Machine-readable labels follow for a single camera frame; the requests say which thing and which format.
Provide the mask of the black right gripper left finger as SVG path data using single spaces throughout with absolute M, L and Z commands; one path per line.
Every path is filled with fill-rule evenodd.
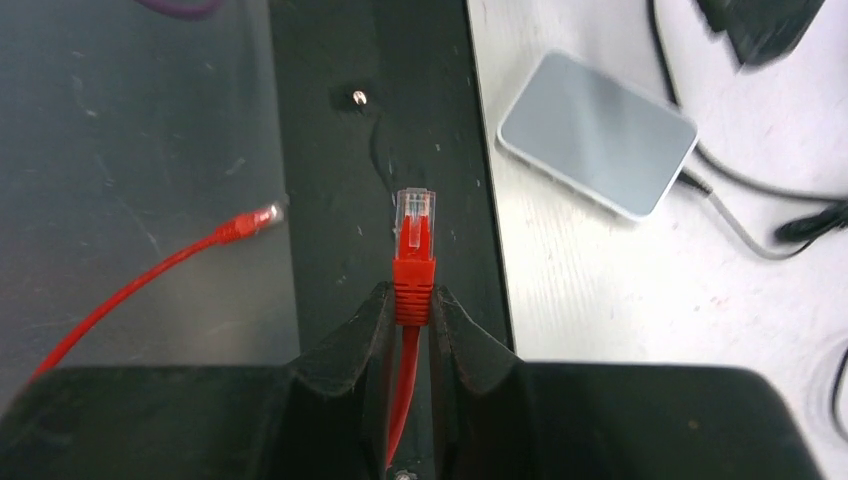
M 394 294 L 282 366 L 74 367 L 1 419 L 5 479 L 381 479 Z

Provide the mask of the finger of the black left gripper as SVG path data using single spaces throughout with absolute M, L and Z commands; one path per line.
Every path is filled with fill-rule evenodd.
M 698 0 L 710 29 L 729 39 L 737 64 L 763 67 L 790 54 L 823 0 Z

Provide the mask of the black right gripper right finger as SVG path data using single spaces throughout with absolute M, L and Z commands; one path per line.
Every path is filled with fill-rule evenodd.
M 441 479 L 817 479 L 782 397 L 745 369 L 531 362 L 431 301 Z

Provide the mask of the white square network box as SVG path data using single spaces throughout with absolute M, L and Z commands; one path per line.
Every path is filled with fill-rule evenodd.
M 507 109 L 497 139 L 555 181 L 641 221 L 670 190 L 698 129 L 669 102 L 551 50 Z

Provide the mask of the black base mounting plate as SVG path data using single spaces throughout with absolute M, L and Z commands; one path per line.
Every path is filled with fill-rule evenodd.
M 299 340 L 391 276 L 395 196 L 436 195 L 436 281 L 513 342 L 470 15 L 463 1 L 273 1 Z

